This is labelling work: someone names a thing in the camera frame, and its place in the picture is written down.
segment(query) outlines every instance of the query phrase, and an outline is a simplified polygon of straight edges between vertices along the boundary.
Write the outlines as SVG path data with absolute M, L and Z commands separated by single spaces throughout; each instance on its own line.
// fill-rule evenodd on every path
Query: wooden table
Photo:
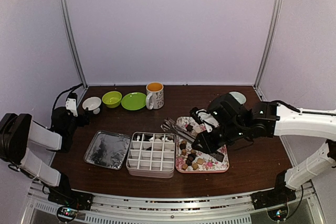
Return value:
M 106 92 L 118 90 L 145 93 L 145 86 L 91 87 L 85 98 L 102 97 Z M 230 168 L 220 174 L 181 174 L 175 170 L 170 179 L 146 178 L 129 175 L 126 166 L 111 170 L 84 162 L 83 157 L 94 134 L 98 130 L 132 135 L 136 131 L 162 132 L 160 125 L 167 117 L 176 120 L 188 116 L 193 107 L 206 108 L 218 95 L 239 91 L 246 98 L 246 107 L 259 101 L 252 87 L 237 86 L 165 86 L 165 105 L 159 110 L 127 111 L 103 108 L 90 125 L 78 128 L 69 153 L 57 153 L 53 168 L 70 178 L 72 188 L 93 193 L 151 197 L 185 198 L 219 196 L 244 193 L 274 187 L 276 175 L 291 167 L 285 149 L 278 137 L 258 138 L 253 146 L 235 151 L 249 144 L 244 140 L 228 148 Z

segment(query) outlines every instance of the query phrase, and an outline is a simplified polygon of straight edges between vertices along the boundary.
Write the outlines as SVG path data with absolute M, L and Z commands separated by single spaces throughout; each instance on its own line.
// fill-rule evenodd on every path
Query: floral plate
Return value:
M 185 128 L 188 124 L 192 125 L 193 130 L 191 134 L 194 136 L 197 135 L 195 131 L 196 128 L 199 128 L 200 131 L 205 130 L 204 124 L 199 125 L 190 116 L 182 116 L 178 118 L 176 120 L 176 124 L 181 126 L 182 128 Z M 191 166 L 188 166 L 186 170 L 182 170 L 182 166 L 185 164 L 186 158 L 192 148 L 191 148 L 191 144 L 187 142 L 187 145 L 186 145 L 187 154 L 183 156 L 179 148 L 181 141 L 183 141 L 183 138 L 176 136 L 175 167 L 180 173 L 223 173 L 229 169 L 229 159 L 227 156 L 226 146 L 224 145 L 223 147 L 218 149 L 219 152 L 224 154 L 223 162 L 218 162 L 215 158 L 211 157 L 210 155 L 197 151 L 197 157 L 195 161 L 197 161 L 198 158 L 202 158 L 204 159 L 204 163 L 202 165 L 198 165 L 198 169 L 196 170 L 193 170 Z

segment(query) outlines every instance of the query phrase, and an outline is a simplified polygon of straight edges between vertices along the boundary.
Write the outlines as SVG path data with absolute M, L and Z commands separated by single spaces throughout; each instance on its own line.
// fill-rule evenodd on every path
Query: rectangular metal tray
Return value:
M 119 170 L 128 153 L 130 143 L 130 136 L 98 131 L 85 153 L 84 161 L 92 165 Z

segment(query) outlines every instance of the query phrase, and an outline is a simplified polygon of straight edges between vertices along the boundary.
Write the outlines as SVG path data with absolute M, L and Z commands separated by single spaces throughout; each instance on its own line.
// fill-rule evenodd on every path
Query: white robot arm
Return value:
M 89 123 L 87 115 L 78 115 L 76 98 L 68 98 L 65 107 L 53 110 L 52 126 L 47 129 L 32 120 L 29 114 L 7 113 L 0 121 L 0 158 L 8 167 L 49 188 L 48 200 L 73 209 L 89 210 L 92 195 L 71 190 L 68 177 L 45 164 L 27 147 L 31 141 L 54 152 L 68 152 L 78 126 Z
M 296 190 L 306 181 L 336 165 L 336 111 L 300 109 L 300 112 L 295 112 L 280 105 L 277 115 L 280 116 L 280 120 L 276 122 L 275 136 L 300 135 L 327 139 L 314 154 L 287 170 L 286 187 Z
M 211 102 L 207 110 L 193 108 L 190 114 L 206 126 L 192 147 L 209 154 L 241 138 L 252 141 L 261 136 L 300 135 L 327 139 L 301 164 L 278 174 L 274 189 L 252 194 L 255 209 L 294 200 L 295 190 L 302 184 L 336 166 L 336 111 L 298 109 L 282 101 L 259 102 L 247 110 L 226 94 Z

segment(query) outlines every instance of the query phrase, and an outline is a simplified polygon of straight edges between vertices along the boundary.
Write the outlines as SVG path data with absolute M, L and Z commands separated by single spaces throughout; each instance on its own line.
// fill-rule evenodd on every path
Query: green saucer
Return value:
M 121 105 L 127 110 L 139 110 L 146 106 L 146 95 L 144 93 L 129 93 L 124 96 Z

